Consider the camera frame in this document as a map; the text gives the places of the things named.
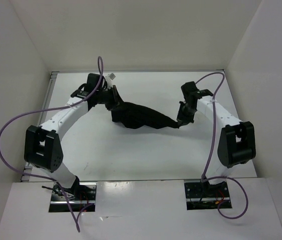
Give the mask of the black skirt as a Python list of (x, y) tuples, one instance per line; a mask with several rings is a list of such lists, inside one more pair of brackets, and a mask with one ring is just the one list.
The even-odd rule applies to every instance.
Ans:
[(178, 122), (146, 106), (122, 102), (111, 110), (112, 122), (121, 123), (129, 129), (147, 126), (153, 129), (178, 129)]

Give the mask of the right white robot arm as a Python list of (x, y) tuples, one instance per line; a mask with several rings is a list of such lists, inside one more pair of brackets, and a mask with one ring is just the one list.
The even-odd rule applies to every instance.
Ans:
[(236, 165), (246, 164), (255, 158), (254, 126), (241, 121), (215, 100), (207, 89), (199, 90), (195, 82), (181, 86), (184, 101), (180, 102), (177, 115), (179, 126), (194, 122), (196, 113), (203, 114), (212, 123), (211, 153), (203, 170), (201, 193), (210, 197), (217, 191), (217, 184), (224, 182)]

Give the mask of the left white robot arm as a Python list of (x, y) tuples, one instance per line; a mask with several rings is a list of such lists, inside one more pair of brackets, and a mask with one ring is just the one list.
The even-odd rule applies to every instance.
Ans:
[(103, 104), (109, 109), (116, 105), (119, 97), (112, 83), (114, 78), (113, 73), (107, 76), (88, 74), (86, 83), (71, 94), (65, 109), (41, 125), (32, 125), (26, 130), (25, 161), (60, 183), (53, 189), (54, 192), (58, 195), (63, 193), (69, 200), (78, 198), (85, 188), (63, 163), (61, 140), (74, 123), (95, 105)]

